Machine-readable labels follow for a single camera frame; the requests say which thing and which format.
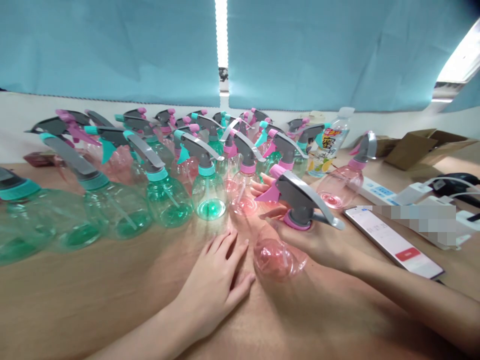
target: wooden table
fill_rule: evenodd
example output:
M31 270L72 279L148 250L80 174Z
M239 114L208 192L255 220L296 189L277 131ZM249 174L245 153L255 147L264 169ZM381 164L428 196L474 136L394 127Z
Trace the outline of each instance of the wooden table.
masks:
M343 165L345 154L335 164ZM6 165L44 187L65 188L53 168ZM446 158L436 168L398 170L381 161L365 175L400 191L440 172L480 174L480 166ZM306 181L313 179L306 176ZM357 204L368 204L359 197ZM389 260L346 218L347 229L325 227L365 253ZM205 242L227 225L194 218L166 231L153 226L138 238L102 239L77 252L41 252L0 268L0 359L82 359L148 319L172 301ZM232 218L239 238L255 243L266 224ZM478 237L461 251L443 251L412 230L388 224L446 271L443 282L480 300ZM253 246L243 268L253 271ZM456 349L362 281L309 260L289 283L259 279L244 301L184 359L445 359Z

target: smartphone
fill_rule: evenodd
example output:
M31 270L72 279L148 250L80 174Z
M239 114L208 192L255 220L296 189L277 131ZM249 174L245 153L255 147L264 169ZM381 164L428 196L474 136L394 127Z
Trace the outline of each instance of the smartphone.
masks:
M445 272L370 210L356 206L343 213L400 268L428 279L435 279Z

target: white wall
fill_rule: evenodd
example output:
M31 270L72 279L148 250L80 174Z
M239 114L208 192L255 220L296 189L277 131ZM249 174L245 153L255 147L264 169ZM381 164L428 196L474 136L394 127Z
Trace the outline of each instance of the white wall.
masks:
M434 113L432 103L424 111L395 112L395 113L356 113L351 119L351 131L345 146L351 146L357 137L366 130L372 130L377 135L388 135L392 138L401 138L412 130L436 128L458 135L480 139L480 107L446 114ZM145 107L147 115L154 116L157 112L170 108L167 105L142 105L128 102L97 101L71 99L65 97L25 95L12 92L0 92L0 163L23 162L23 156L45 150L38 136L23 131L30 129L37 122L55 116L55 109L84 111L90 109L111 120L115 114L122 114L127 110ZM179 118L196 111L198 107L176 106L175 117ZM230 109L228 98L221 98L220 108L206 108L208 114L218 111L227 111L232 116L238 116L241 109ZM292 111L267 111L276 125L282 126L289 120L297 118L300 113ZM326 121L335 118L336 113L323 113Z

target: light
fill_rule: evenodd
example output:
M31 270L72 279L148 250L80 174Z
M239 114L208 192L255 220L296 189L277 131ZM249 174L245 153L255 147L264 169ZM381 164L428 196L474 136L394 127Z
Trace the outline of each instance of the light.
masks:
M433 98L431 100L432 103L451 103L453 99L449 98Z
M215 0L216 52L218 67L229 67L229 41L227 34L227 0Z
M467 83L480 66L480 19L472 26L438 76L437 82Z

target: cardboard box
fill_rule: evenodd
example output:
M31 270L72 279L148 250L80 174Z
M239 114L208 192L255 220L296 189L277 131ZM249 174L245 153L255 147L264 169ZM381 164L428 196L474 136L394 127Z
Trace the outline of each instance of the cardboard box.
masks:
M437 129L408 132L386 157L385 162L402 170L433 166L451 153L478 140Z

